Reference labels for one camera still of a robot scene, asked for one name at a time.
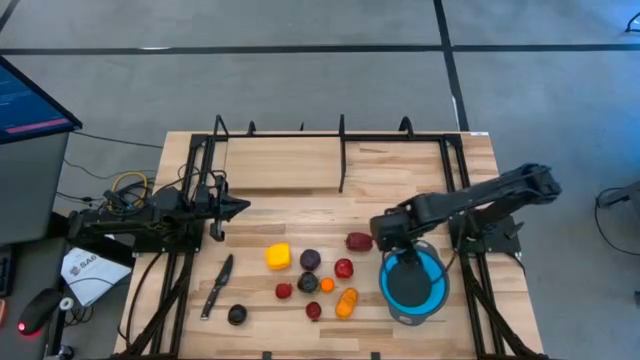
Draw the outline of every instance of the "black ball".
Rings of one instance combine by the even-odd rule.
[[[233,305],[229,309],[229,317],[227,320],[231,325],[240,325],[247,319],[247,308],[240,304]]]

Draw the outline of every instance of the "computer mouse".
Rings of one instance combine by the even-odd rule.
[[[51,314],[60,304],[62,295],[54,289],[44,289],[27,304],[18,319],[18,331],[22,335],[38,332],[51,318]]]

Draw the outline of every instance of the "computer monitor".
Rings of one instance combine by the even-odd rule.
[[[81,128],[80,120],[0,56],[0,144]]]

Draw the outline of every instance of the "red fruit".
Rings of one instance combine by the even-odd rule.
[[[276,286],[276,297],[278,299],[286,299],[291,296],[291,292],[293,291],[293,285],[291,284],[278,284]]]
[[[353,263],[349,259],[336,261],[336,266],[333,269],[336,272],[336,276],[340,279],[348,279],[353,276]]]
[[[311,321],[318,321],[318,319],[320,319],[320,314],[322,314],[322,308],[320,307],[320,304],[313,301],[307,305],[305,312]]]
[[[363,233],[349,233],[345,242],[347,249],[353,251],[369,251],[373,247],[373,238]]]

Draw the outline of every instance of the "orange pepper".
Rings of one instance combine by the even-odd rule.
[[[320,288],[324,292],[332,292],[334,287],[335,287],[335,285],[333,283],[333,279],[332,278],[324,278],[324,279],[322,279],[322,282],[320,283]]]
[[[345,290],[342,295],[340,295],[340,300],[338,300],[338,305],[336,305],[336,315],[338,318],[348,319],[349,316],[353,314],[357,301],[358,292],[356,289],[348,288]]]

